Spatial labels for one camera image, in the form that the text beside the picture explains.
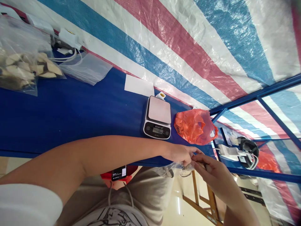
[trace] phone screen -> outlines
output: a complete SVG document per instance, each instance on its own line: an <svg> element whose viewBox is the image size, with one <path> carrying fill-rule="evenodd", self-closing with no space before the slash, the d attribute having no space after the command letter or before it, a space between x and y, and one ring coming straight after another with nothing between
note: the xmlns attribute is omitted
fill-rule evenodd
<svg viewBox="0 0 301 226"><path fill-rule="evenodd" d="M120 180L126 177L126 165L112 171L112 181Z"/></svg>

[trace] orange bag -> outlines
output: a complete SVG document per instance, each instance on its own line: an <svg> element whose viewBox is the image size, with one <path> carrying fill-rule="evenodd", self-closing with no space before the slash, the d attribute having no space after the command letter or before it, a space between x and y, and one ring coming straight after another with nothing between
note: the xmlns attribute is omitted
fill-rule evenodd
<svg viewBox="0 0 301 226"><path fill-rule="evenodd" d="M257 167L262 170L270 170L274 173L281 173L275 157L263 151L259 151Z"/></svg>
<svg viewBox="0 0 301 226"><path fill-rule="evenodd" d="M175 129L190 144L205 145L217 137L218 129L213 125L207 110L192 109L176 114Z"/></svg>

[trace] printed graphic on shirt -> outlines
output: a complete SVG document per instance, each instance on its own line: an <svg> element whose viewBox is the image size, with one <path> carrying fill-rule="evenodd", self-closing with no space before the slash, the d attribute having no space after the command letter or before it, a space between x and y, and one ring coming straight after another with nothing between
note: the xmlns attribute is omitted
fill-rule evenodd
<svg viewBox="0 0 301 226"><path fill-rule="evenodd" d="M137 217L131 213L130 216L123 210L113 207L104 208L98 219L87 226L142 226Z"/></svg>

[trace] digital kitchen scale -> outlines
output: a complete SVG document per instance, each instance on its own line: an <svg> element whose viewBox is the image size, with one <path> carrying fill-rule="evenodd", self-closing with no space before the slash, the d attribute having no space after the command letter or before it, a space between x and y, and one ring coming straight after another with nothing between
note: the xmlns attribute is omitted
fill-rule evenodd
<svg viewBox="0 0 301 226"><path fill-rule="evenodd" d="M170 104L150 96L145 111L143 132L149 137L167 140L171 133L171 123Z"/></svg>

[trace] blue tablecloth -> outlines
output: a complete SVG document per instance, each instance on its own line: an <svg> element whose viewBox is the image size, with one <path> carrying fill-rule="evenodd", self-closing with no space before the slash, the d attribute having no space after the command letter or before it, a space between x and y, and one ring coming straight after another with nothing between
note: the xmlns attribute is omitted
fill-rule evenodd
<svg viewBox="0 0 301 226"><path fill-rule="evenodd" d="M145 137L142 122L148 98L125 91L125 77L112 68L95 86L70 77L40 79L38 97L0 89L0 156L33 158L64 143L102 135ZM171 104L172 114L167 141L190 145L173 127L176 113L190 108L169 96L165 100ZM211 145L198 147L214 156ZM155 157L134 164L169 163Z"/></svg>

